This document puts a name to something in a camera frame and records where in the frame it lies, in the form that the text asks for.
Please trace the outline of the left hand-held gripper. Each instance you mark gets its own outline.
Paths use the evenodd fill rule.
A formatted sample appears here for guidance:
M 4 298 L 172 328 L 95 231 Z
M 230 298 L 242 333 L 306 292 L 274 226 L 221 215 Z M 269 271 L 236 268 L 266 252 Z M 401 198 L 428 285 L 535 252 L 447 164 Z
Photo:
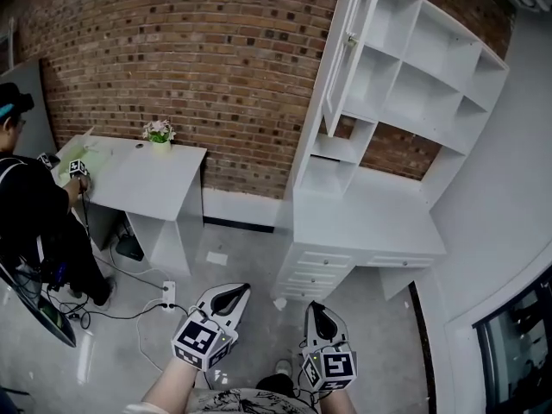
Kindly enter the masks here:
M 250 295 L 250 284 L 206 290 L 173 337 L 173 355 L 203 372 L 213 368 L 237 342 L 236 327 Z

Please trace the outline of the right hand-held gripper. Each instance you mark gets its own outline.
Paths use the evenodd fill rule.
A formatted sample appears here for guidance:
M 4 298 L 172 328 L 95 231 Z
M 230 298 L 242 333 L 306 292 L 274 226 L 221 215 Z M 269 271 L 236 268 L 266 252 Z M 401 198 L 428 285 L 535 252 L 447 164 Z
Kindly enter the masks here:
M 349 345 L 345 322 L 323 304 L 311 301 L 304 318 L 307 348 L 315 348 L 320 339 L 331 346 L 303 352 L 301 369 L 312 392 L 333 392 L 347 388 L 358 377 L 357 353 Z

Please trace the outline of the white glass cabinet door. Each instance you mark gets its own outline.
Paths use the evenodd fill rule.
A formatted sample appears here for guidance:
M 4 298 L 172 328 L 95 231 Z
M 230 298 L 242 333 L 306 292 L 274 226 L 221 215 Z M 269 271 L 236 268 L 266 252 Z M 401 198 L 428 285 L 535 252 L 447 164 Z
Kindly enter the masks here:
M 373 20 L 378 0 L 338 0 L 334 11 L 326 49 L 329 57 L 328 81 L 322 101 L 323 119 L 328 136 L 333 136 L 351 88 Z M 353 35 L 358 44 L 347 43 Z

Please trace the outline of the white shelf cabinet desk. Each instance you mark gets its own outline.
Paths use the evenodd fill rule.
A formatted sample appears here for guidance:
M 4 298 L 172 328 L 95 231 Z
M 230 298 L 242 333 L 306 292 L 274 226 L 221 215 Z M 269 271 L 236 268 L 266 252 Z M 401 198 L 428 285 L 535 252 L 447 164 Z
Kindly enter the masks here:
M 428 206 L 471 153 L 508 76 L 481 39 L 427 0 L 378 0 L 343 112 L 328 136 L 322 101 L 329 57 L 321 58 L 289 186 L 340 198 L 379 125 L 439 146 L 412 180 Z

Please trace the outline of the person's left forearm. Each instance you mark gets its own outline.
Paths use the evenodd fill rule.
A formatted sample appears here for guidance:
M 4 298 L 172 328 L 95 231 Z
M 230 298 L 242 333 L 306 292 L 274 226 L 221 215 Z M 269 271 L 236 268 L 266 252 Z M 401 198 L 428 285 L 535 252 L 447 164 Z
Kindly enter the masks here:
M 141 401 L 168 414 L 185 414 L 197 374 L 198 370 L 188 362 L 173 357 Z

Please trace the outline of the person's right forearm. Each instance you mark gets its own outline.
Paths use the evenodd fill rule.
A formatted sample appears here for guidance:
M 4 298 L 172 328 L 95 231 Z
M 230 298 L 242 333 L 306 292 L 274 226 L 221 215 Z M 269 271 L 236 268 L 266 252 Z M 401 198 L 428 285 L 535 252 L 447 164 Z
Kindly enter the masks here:
M 320 414 L 357 414 L 345 389 L 323 395 L 318 401 Z

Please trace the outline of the person's printed white shirt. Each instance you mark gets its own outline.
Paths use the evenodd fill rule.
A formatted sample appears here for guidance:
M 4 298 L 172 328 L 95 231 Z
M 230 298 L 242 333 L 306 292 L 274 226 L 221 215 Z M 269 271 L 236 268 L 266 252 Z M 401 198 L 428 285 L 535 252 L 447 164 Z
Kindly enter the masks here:
M 317 414 L 295 397 L 293 388 L 233 388 L 196 390 L 191 386 L 148 392 L 140 403 L 127 405 L 122 414 Z

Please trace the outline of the black box device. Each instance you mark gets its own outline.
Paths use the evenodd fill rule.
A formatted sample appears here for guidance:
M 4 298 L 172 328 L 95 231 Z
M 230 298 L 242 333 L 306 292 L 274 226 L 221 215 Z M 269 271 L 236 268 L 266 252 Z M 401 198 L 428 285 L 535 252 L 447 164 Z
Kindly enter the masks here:
M 116 244 L 116 252 L 132 260 L 142 261 L 144 253 L 135 235 L 122 235 Z

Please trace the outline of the small white side table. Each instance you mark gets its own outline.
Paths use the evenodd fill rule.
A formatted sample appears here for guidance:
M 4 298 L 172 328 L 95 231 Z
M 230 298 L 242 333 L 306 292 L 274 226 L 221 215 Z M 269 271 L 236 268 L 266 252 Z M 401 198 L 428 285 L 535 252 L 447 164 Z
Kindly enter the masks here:
M 173 145 L 158 154 L 148 141 L 95 136 L 112 150 L 76 213 L 105 249 L 124 213 L 149 265 L 188 275 L 204 228 L 201 165 L 206 151 Z

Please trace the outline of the black curved panel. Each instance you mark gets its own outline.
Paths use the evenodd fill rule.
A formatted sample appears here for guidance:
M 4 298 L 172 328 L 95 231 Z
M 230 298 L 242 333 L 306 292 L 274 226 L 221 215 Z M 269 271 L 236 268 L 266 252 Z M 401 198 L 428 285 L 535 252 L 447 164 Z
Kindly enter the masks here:
M 33 317 L 65 345 L 75 348 L 76 337 L 68 319 L 42 295 L 38 273 L 23 264 L 16 268 L 0 263 L 0 277 L 15 291 L 17 297 Z

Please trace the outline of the potted pink flower plant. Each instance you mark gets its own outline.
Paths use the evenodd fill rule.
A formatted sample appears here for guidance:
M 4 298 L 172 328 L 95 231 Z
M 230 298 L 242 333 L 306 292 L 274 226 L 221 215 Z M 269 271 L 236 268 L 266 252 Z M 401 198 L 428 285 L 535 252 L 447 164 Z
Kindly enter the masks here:
M 142 137 L 151 143 L 158 154 L 167 154 L 172 149 L 176 132 L 168 120 L 155 120 L 143 126 Z

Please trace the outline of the black framed window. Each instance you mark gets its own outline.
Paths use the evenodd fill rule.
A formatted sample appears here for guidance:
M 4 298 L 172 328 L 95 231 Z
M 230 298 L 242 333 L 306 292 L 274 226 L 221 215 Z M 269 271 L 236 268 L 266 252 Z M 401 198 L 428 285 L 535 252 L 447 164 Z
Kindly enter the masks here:
M 486 414 L 552 414 L 552 265 L 473 328 Z

